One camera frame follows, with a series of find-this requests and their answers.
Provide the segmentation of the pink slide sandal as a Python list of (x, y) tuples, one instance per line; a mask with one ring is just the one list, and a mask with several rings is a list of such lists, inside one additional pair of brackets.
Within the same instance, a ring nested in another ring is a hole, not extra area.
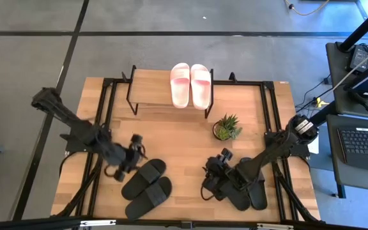
[(194, 64), (190, 69), (190, 83), (192, 87), (193, 106), (205, 110), (210, 105), (211, 73), (207, 67)]
[(187, 63), (178, 63), (170, 72), (171, 98), (175, 108), (183, 109), (189, 102), (190, 67)]

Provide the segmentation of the white paper sheet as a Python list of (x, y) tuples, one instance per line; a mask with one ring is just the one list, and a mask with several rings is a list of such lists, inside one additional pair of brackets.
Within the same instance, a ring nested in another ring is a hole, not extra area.
[(317, 136), (310, 144), (307, 145), (308, 150), (312, 154), (319, 153), (319, 136)]

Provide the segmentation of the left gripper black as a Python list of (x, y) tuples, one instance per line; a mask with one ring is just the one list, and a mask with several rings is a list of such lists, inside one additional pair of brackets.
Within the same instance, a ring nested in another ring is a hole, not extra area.
[(139, 168), (137, 165), (143, 158), (147, 159), (146, 148), (142, 143), (143, 137), (134, 134), (130, 140), (128, 148), (124, 148), (126, 158), (119, 165), (113, 178), (116, 181), (122, 182), (127, 174)]

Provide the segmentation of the wooden shelf black metal frame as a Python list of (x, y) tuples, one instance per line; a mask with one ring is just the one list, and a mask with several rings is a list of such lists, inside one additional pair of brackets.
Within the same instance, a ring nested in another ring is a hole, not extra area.
[[(211, 96), (208, 108), (201, 110), (204, 111), (205, 118), (208, 117), (213, 106), (213, 70), (208, 71), (211, 73)], [(150, 70), (138, 69), (136, 66), (132, 67), (126, 100), (134, 114), (138, 113), (140, 104), (165, 105), (175, 108), (171, 98), (170, 72), (171, 70)], [(189, 102), (186, 107), (195, 108), (192, 101), (191, 83)]]

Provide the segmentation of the black power adapter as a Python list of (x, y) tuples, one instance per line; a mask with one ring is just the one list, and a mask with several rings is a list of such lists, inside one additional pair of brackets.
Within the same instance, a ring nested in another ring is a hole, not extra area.
[[(368, 45), (365, 43), (361, 43), (356, 45), (353, 50), (351, 51), (351, 59), (348, 64), (348, 69), (352, 70), (357, 65), (359, 65), (363, 60), (368, 57)], [(358, 75), (363, 73), (368, 69), (368, 60), (365, 61), (362, 65), (360, 65), (353, 73)]]

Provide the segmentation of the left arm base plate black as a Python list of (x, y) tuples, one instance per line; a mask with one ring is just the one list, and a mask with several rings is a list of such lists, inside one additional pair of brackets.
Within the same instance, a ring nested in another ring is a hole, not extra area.
[(66, 144), (66, 151), (69, 152), (90, 152), (101, 153), (99, 141), (111, 140), (111, 134), (99, 129), (87, 129), (85, 131), (76, 132), (71, 130), (69, 134), (60, 134)]

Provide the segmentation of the black aluminium table frame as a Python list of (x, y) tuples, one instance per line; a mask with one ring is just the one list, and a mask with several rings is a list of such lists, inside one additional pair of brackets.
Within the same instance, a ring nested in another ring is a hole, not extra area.
[[(128, 145), (131, 136), (143, 137), (147, 159), (166, 163), (165, 175), (172, 182), (168, 200), (138, 220), (203, 220), (229, 222), (280, 222), (296, 213), (270, 166), (263, 168), (268, 206), (264, 210), (237, 210), (228, 200), (205, 201), (201, 197), (204, 165), (209, 157), (227, 148), (232, 163), (254, 157), (265, 148), (265, 133), (284, 128), (295, 113), (287, 82), (215, 80), (213, 106), (204, 111), (187, 107), (140, 104), (134, 114), (127, 102), (129, 82), (123, 79), (88, 77), (82, 89), (77, 114), (103, 121), (115, 142)], [(224, 115), (235, 114), (241, 134), (220, 141), (213, 126)]]

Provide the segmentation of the black beam with silver brackets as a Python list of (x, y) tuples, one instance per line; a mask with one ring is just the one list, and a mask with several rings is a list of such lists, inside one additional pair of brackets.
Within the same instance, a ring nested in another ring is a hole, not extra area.
[(368, 230), (364, 227), (340, 226), (324, 222), (282, 220), (280, 222), (229, 222), (203, 220), (128, 220), (125, 218), (49, 217), (0, 222), (0, 230), (65, 230), (98, 226), (162, 226), (191, 230), (196, 227), (234, 227), (251, 230)]

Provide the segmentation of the laptop keyboard on desk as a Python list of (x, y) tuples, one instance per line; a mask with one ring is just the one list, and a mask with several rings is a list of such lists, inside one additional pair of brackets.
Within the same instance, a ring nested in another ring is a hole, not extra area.
[(344, 163), (368, 170), (368, 128), (341, 126), (337, 135)]

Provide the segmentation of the black metal pole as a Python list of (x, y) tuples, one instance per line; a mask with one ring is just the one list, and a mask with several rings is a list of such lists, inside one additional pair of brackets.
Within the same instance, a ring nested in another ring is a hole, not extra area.
[(338, 46), (339, 50), (341, 52), (348, 51), (366, 33), (368, 33), (368, 18)]
[(312, 117), (307, 117), (303, 115), (309, 122), (311, 122), (314, 126), (319, 127), (323, 123), (329, 122), (338, 117), (338, 113), (336, 110), (335, 101), (328, 104), (326, 107), (321, 109), (318, 113), (313, 115)]

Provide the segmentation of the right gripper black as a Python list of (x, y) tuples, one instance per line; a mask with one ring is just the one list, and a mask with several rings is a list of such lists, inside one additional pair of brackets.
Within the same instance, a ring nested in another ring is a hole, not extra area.
[(227, 173), (231, 169), (227, 163), (233, 154), (224, 148), (215, 157), (209, 157), (205, 167), (206, 175), (201, 185), (201, 197), (208, 201), (213, 197), (221, 201), (228, 198), (230, 201), (243, 201), (244, 195), (233, 185)]

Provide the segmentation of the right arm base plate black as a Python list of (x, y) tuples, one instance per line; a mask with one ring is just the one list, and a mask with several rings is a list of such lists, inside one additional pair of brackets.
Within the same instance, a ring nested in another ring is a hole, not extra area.
[(264, 141), (271, 161), (278, 158), (310, 157), (307, 142), (299, 141), (295, 134), (288, 137), (285, 132), (268, 132), (264, 135)]

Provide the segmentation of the black rubber slide sandal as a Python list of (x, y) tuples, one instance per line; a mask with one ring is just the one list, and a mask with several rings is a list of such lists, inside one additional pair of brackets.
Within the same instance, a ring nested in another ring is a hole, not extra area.
[(245, 211), (250, 208), (250, 199), (248, 195), (238, 190), (231, 182), (227, 181), (219, 187), (223, 197), (226, 197), (237, 210)]
[(171, 180), (164, 176), (145, 188), (125, 209), (128, 220), (137, 220), (163, 202), (168, 200), (173, 186)]
[(242, 187), (245, 187), (245, 189), (247, 190), (250, 199), (250, 205), (251, 207), (253, 207), (253, 209), (264, 210), (267, 208), (268, 201), (265, 191), (265, 177), (261, 169), (259, 170), (259, 175), (254, 183), (243, 178), (241, 180), (241, 184)]
[(166, 164), (161, 159), (152, 159), (143, 164), (121, 189), (121, 195), (128, 201), (135, 199), (165, 173)]

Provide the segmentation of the succulent plant in black pot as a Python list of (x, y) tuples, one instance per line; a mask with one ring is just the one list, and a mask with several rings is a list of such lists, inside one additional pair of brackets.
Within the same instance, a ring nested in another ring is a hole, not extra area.
[(217, 121), (213, 126), (213, 135), (220, 141), (236, 139), (243, 128), (238, 127), (238, 117), (235, 114), (225, 114), (223, 118)]

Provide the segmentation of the grey side desk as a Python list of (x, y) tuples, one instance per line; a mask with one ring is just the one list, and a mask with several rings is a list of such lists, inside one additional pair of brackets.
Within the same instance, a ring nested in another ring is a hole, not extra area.
[[(325, 47), (332, 86), (335, 86), (348, 73), (346, 65), (350, 54), (339, 51), (336, 43), (327, 43)], [(343, 83), (348, 83), (355, 77), (356, 75), (351, 74)], [(368, 125), (368, 112), (349, 98), (348, 93), (343, 90), (343, 83), (333, 91), (334, 102), (331, 105), (334, 109), (331, 111), (332, 115), (326, 116), (333, 171), (339, 192), (344, 186), (368, 189), (368, 170), (352, 167), (343, 161), (337, 135), (338, 125)]]

